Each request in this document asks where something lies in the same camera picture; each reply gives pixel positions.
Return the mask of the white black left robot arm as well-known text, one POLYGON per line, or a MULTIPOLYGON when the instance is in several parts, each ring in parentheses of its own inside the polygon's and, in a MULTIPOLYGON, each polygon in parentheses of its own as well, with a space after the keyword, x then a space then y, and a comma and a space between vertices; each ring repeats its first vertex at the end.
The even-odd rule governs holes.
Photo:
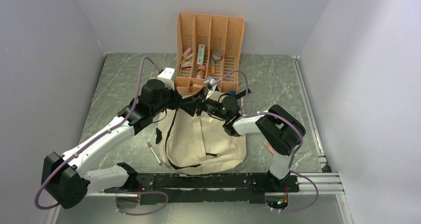
POLYGON ((43 190, 65 209, 77 205, 87 194, 103 189, 139 190, 137 172, 124 162, 108 169, 90 170, 112 148, 151 125, 161 112, 177 109, 182 99, 175 82, 169 78, 150 79, 138 93, 95 136, 63 154, 52 152, 44 158, 41 188, 34 201, 37 208, 46 209, 39 203, 43 190))

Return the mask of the beige canvas backpack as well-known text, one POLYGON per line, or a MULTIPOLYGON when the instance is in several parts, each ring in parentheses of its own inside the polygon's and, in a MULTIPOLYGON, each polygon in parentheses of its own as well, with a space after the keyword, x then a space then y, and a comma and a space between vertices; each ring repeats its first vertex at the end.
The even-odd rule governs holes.
POLYGON ((246 157, 244 137, 229 136, 223 121, 206 112, 192 117, 178 108, 159 119, 155 143, 163 162, 175 170, 189 175, 223 172, 246 157))

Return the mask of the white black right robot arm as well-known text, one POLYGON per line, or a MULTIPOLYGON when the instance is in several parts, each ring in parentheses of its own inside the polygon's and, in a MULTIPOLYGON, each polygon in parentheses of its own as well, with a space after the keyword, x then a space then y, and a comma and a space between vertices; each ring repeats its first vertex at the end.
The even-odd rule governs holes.
POLYGON ((205 90, 185 98, 180 107, 191 116, 206 112, 210 117, 223 121, 224 131, 233 137, 261 133, 274 150, 269 169, 268 186, 280 191, 287 184, 296 149, 302 145, 305 128, 286 110, 275 104, 268 110, 252 115, 242 115, 238 95, 215 92, 216 98, 206 97, 205 90))

